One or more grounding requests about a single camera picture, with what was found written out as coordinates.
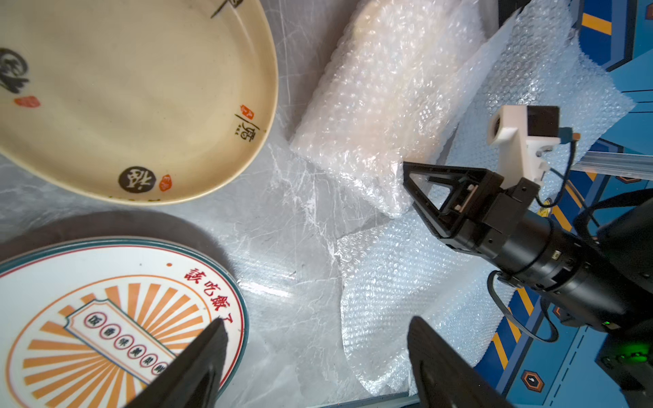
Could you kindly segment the bubble pink plate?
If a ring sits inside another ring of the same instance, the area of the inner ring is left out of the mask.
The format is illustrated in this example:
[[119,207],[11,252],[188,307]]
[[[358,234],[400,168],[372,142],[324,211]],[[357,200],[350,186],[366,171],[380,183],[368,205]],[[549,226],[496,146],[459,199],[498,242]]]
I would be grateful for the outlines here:
[[338,240],[342,341],[346,360],[373,395],[416,387],[407,350],[411,320],[422,317],[471,366],[503,319],[486,288],[493,266],[457,253],[414,212]]

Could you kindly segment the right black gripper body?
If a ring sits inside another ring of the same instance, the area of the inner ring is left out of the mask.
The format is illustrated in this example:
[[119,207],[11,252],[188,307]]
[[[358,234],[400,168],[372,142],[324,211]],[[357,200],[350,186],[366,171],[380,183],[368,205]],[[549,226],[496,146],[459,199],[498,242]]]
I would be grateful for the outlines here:
[[651,319],[652,285],[618,265],[591,238],[579,215],[571,234],[530,211],[539,186],[526,180],[504,189],[478,224],[465,223],[445,245],[494,265],[502,282],[530,287],[571,319],[599,331],[620,331]]

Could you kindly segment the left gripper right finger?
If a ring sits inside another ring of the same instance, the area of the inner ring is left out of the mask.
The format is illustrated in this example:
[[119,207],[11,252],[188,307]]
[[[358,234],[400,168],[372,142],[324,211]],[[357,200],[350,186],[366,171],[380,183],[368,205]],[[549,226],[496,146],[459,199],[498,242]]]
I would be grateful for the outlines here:
[[420,406],[512,406],[419,316],[411,319],[407,349]]

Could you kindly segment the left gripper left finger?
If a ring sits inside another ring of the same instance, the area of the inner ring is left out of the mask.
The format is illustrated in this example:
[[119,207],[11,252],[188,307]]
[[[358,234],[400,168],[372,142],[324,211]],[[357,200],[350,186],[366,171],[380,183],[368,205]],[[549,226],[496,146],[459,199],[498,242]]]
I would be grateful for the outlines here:
[[219,398],[228,334],[223,321],[210,323],[129,407],[214,407]]

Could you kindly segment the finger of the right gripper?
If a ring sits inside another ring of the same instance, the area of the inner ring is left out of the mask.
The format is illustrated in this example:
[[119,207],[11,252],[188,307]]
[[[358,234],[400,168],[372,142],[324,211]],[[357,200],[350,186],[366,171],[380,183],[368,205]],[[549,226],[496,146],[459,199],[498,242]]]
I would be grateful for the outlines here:
[[402,163],[403,186],[430,232],[452,239],[465,223],[478,224],[501,191],[503,176],[484,168]]

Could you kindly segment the cream dinner plate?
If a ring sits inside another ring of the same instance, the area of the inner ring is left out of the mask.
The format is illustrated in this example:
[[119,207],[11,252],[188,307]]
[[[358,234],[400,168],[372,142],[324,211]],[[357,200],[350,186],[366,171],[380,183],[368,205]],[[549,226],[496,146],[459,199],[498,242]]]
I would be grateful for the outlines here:
[[1,4],[1,153],[80,195],[160,206],[228,185],[278,88],[258,1]]

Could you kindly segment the white orange sunburst plate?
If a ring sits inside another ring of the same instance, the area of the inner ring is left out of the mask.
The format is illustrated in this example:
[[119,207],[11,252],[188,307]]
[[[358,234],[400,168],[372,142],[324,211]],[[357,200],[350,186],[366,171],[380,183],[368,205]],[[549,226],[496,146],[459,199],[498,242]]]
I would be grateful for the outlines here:
[[68,241],[1,263],[1,404],[124,407],[214,321],[220,386],[248,343],[248,309],[217,261],[169,241]]

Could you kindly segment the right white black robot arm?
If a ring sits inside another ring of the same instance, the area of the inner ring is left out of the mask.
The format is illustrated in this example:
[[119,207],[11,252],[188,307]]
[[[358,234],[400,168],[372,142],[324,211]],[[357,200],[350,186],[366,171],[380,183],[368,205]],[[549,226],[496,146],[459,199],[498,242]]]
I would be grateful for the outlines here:
[[403,185],[430,232],[492,266],[502,282],[537,292],[566,326],[607,338],[596,362],[632,407],[652,404],[652,192],[616,195],[585,209],[565,231],[530,205],[538,185],[506,185],[483,168],[403,164]]

